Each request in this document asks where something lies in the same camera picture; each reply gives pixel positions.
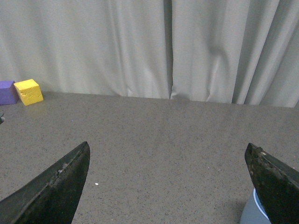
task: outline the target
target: white curtain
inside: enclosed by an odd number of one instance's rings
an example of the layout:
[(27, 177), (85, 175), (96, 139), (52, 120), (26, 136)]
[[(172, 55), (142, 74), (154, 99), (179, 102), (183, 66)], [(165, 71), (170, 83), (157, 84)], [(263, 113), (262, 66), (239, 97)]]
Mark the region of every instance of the white curtain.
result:
[(299, 107), (299, 0), (0, 1), (0, 80)]

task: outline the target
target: speckled table surface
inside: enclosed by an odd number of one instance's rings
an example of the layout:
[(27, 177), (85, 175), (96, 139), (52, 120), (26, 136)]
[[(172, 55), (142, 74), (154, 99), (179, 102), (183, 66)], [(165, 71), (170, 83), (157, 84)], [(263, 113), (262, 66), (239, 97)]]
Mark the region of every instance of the speckled table surface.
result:
[(253, 189), (249, 142), (299, 168), (295, 109), (43, 95), (34, 105), (0, 106), (0, 200), (87, 141), (90, 167), (73, 224), (238, 223)]

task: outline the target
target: purple foam block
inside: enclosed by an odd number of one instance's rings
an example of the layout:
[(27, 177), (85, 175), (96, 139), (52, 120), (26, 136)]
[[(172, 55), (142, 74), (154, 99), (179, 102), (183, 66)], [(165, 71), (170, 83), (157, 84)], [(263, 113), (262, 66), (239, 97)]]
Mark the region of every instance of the purple foam block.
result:
[(0, 105), (15, 104), (19, 96), (14, 87), (14, 81), (0, 81)]

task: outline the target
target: foam block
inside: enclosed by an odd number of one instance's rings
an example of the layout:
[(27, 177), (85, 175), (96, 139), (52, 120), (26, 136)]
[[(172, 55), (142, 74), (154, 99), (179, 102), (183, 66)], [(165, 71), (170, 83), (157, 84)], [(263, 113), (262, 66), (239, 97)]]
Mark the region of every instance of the foam block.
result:
[(15, 104), (19, 100), (14, 81), (0, 81), (0, 105)]
[(25, 106), (43, 101), (41, 88), (33, 79), (15, 83), (14, 86)]

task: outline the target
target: blue container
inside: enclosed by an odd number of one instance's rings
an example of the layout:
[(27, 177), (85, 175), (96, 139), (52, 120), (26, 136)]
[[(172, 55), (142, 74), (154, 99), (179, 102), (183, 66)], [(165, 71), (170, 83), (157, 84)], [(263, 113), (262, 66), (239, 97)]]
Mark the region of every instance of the blue container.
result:
[(245, 205), (240, 224), (271, 224), (256, 194), (256, 189), (253, 189)]

